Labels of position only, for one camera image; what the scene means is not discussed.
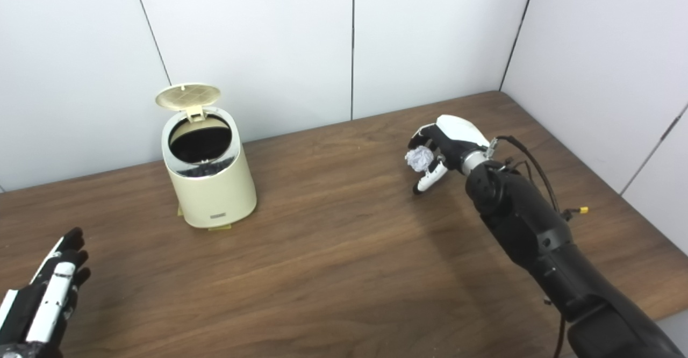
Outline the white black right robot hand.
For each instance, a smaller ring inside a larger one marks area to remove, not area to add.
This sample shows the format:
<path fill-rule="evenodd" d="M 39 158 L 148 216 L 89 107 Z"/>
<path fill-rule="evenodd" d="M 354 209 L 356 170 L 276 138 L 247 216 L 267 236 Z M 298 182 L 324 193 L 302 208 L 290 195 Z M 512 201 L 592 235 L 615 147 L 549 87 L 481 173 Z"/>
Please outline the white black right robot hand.
<path fill-rule="evenodd" d="M 472 170 L 488 161 L 490 142 L 466 119 L 443 114 L 434 123 L 420 127 L 408 143 L 405 160 L 423 177 L 413 193 L 421 195 L 449 171 L 469 177 Z"/>

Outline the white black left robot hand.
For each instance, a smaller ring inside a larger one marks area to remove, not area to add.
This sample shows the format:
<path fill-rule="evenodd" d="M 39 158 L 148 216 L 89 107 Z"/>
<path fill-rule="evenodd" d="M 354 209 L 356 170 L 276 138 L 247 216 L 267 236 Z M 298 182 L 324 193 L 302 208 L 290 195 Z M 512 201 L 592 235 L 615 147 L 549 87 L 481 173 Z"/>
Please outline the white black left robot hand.
<path fill-rule="evenodd" d="M 91 276 L 83 230 L 74 227 L 47 253 L 22 289 L 7 290 L 1 308 L 2 357 L 62 357 L 61 342 Z"/>

